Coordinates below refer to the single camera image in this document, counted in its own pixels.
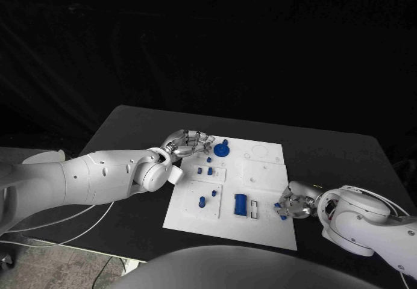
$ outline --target white board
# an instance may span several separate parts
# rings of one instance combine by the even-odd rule
[[[214,146],[224,139],[231,149],[227,157],[221,158],[211,152],[182,160],[185,177],[174,189],[163,227],[298,250],[293,220],[282,220],[273,209],[289,185],[283,147],[217,136]],[[214,168],[211,176],[207,174],[210,167]],[[234,214],[236,194],[247,195],[247,217]],[[201,196],[207,198],[204,208],[198,206]],[[253,200],[257,201],[257,220],[250,217]]]

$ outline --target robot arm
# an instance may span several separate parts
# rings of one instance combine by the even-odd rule
[[[377,252],[402,273],[417,278],[417,217],[391,216],[387,205],[355,187],[344,186],[327,193],[321,189],[290,182],[277,213],[299,219],[319,217],[329,241],[358,255]]]
[[[62,205],[99,205],[156,191],[182,178],[174,162],[208,152],[215,138],[175,132],[161,148],[100,151],[60,163],[0,164],[0,235],[32,214]]]

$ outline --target blue knob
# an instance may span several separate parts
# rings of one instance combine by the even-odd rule
[[[207,198],[205,198],[205,197],[200,197],[198,206],[200,206],[201,208],[204,208],[204,207],[207,206]]]
[[[228,148],[228,140],[224,140],[223,143],[215,145],[214,149],[215,155],[221,158],[224,158],[228,153],[231,152],[231,149]]]

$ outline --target table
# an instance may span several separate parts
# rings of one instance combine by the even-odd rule
[[[148,149],[161,146],[168,135],[179,129],[280,143],[290,181],[312,182],[328,189],[345,184],[355,185],[380,193],[410,214],[417,214],[378,141],[367,135],[122,105],[112,112],[81,155],[100,150]],[[373,257],[357,256],[338,247],[322,237],[321,222],[312,217],[295,220],[299,246],[296,252],[165,229],[163,220],[172,190],[174,185],[166,183],[159,191],[136,194],[130,199],[116,202],[99,226],[70,245],[143,261],[188,247],[214,244],[249,246],[299,256],[383,288],[400,288],[400,274],[381,257],[377,254]],[[100,205],[75,219],[29,231],[25,235],[55,243],[65,241],[90,228],[107,207],[109,205]],[[47,223],[83,209],[86,206],[80,205],[54,208],[38,213],[34,220]]]

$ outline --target small blue piece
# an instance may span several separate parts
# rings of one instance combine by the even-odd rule
[[[236,194],[236,215],[247,216],[246,200],[246,194]]]
[[[205,198],[205,197],[200,197],[198,206],[200,206],[201,208],[204,208],[204,207],[207,206],[207,198]]]
[[[215,145],[214,149],[215,155],[221,158],[224,158],[228,153],[231,152],[231,149],[228,148],[228,140],[224,140],[223,143]]]

